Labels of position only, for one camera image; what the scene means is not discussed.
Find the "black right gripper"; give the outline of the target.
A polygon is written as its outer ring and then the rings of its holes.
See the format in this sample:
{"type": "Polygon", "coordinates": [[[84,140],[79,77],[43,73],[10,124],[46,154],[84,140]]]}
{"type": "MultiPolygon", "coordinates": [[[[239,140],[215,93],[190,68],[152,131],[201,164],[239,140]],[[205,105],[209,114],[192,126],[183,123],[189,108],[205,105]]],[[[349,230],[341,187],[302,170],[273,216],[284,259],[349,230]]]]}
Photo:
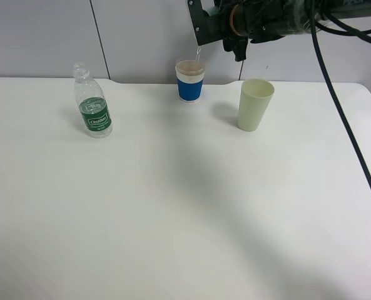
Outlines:
{"type": "Polygon", "coordinates": [[[193,31],[198,46],[204,46],[216,41],[223,40],[223,48],[226,52],[235,55],[236,62],[246,60],[246,49],[248,38],[240,39],[226,38],[226,22],[228,14],[235,1],[213,1],[214,5],[207,9],[203,8],[201,1],[187,1],[193,31]]]}

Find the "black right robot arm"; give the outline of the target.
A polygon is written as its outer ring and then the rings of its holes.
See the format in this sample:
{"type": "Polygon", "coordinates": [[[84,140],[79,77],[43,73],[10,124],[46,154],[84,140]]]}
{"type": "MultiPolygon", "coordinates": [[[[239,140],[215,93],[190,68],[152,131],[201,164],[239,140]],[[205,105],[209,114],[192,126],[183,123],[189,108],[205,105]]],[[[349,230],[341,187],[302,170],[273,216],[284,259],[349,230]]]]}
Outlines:
{"type": "Polygon", "coordinates": [[[222,41],[237,62],[246,60],[249,43],[309,34],[311,15],[321,26],[327,14],[337,19],[371,17],[371,1],[215,1],[210,9],[201,1],[188,1],[187,6],[197,44],[222,41]]]}

